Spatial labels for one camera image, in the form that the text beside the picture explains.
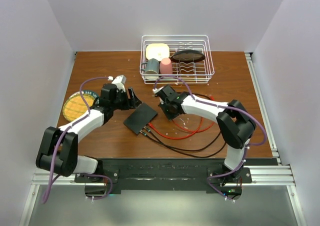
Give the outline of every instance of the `white wire dish rack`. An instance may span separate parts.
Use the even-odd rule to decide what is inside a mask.
[[[172,74],[189,84],[205,84],[214,75],[209,38],[206,35],[144,35],[141,38],[140,74],[145,84],[154,84],[155,80],[165,74],[153,74],[154,78],[148,78],[145,74],[146,48],[150,44],[164,43],[170,48],[170,57],[182,50],[197,50],[205,55],[205,60],[200,62],[172,62]],[[178,83],[176,79],[162,78],[159,84]]]

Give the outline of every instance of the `cup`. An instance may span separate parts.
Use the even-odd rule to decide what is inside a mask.
[[[170,58],[163,58],[160,63],[160,73],[162,75],[172,75],[172,62]]]
[[[159,76],[159,61],[155,58],[149,59],[148,62],[143,62],[141,65],[146,65],[145,68],[141,70],[144,71],[144,77],[148,80],[156,80]]]

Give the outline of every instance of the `wood grain surface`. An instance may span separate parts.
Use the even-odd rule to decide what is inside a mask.
[[[214,100],[219,102],[230,102],[237,99],[257,120],[263,122],[259,109],[256,93],[251,80],[247,61],[243,52],[212,52],[212,59],[215,74],[208,84],[190,84],[194,93],[213,95]],[[158,107],[159,99],[152,97],[152,84],[144,84],[139,73],[140,52],[79,52],[76,56],[70,81],[65,94],[64,102],[73,93],[79,91],[81,83],[94,77],[107,77],[125,75],[126,88],[133,87],[137,97],[151,106],[158,112],[158,116],[153,120],[155,127],[170,137],[181,137],[186,135],[174,124],[167,120],[161,109]],[[106,80],[99,79],[89,82],[84,90],[92,90],[100,94],[101,87]],[[176,91],[185,91],[183,85],[174,85]],[[104,126],[95,129],[86,136],[78,147],[79,155],[86,155],[95,158],[187,158],[187,156],[173,152],[160,146],[143,135],[136,136],[123,124],[123,121],[134,110],[115,111],[114,116]],[[200,117],[190,114],[181,115],[176,122],[192,130],[196,129],[200,122]],[[67,124],[62,113],[58,121],[58,126]],[[211,122],[204,120],[202,128]],[[219,133],[218,125],[205,132],[196,133],[190,138],[183,140],[170,140],[161,138],[165,143],[184,149],[198,149],[210,143]],[[263,138],[262,132],[257,129],[252,137],[252,142],[260,142]],[[212,146],[196,155],[206,156],[214,153],[223,145],[224,141],[220,137]],[[225,148],[216,158],[224,158],[227,149]],[[270,158],[272,157],[269,143],[262,146],[252,146],[248,152],[249,158]]]

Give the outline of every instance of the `round yellow object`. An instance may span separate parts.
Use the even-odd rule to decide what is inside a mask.
[[[91,106],[95,100],[95,97],[90,94],[83,94],[86,102],[89,106]],[[68,100],[64,103],[62,107],[62,114],[66,120],[69,122],[79,118],[87,111],[87,107],[85,102],[80,97],[79,93],[72,95]]]

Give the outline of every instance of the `gray wall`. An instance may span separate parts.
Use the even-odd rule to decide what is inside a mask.
[[[73,52],[47,0],[0,0],[0,225],[18,225]]]
[[[284,0],[253,59],[280,157],[309,226],[320,221],[320,0]]]
[[[48,0],[76,51],[129,51],[142,35],[205,34],[215,51],[252,52],[282,0]]]

